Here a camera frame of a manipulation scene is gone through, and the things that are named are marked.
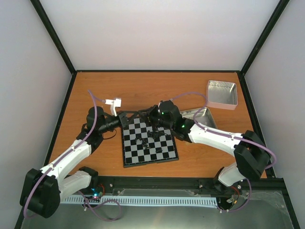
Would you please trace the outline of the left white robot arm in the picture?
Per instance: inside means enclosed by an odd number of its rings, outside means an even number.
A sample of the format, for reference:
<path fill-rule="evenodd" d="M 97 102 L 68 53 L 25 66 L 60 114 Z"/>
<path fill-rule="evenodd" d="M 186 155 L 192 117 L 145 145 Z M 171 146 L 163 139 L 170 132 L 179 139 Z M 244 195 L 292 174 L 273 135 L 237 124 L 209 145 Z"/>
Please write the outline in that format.
<path fill-rule="evenodd" d="M 104 140 L 103 134 L 117 127 L 126 127 L 144 112 L 119 112 L 109 115 L 99 106 L 89 109 L 86 123 L 72 145 L 58 158 L 41 169 L 31 169 L 25 177 L 20 197 L 23 215 L 30 210 L 44 218 L 49 218 L 57 210 L 61 201 L 75 192 L 86 189 L 94 192 L 98 189 L 98 172 L 81 167 L 75 174 L 69 173 L 85 158 L 89 157 Z"/>

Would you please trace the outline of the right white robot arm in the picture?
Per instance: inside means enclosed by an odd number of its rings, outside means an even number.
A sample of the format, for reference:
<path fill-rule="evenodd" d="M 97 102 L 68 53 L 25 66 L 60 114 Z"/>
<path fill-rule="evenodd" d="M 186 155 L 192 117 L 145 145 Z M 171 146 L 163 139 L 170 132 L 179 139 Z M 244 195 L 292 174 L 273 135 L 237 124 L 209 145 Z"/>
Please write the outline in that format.
<path fill-rule="evenodd" d="M 271 153 L 253 131 L 241 134 L 208 127 L 195 118 L 183 117 L 171 100 L 140 110 L 139 114 L 152 127 L 170 130 L 178 140 L 211 146 L 233 156 L 235 162 L 221 168 L 213 178 L 212 187 L 219 193 L 244 179 L 258 181 L 268 167 Z"/>

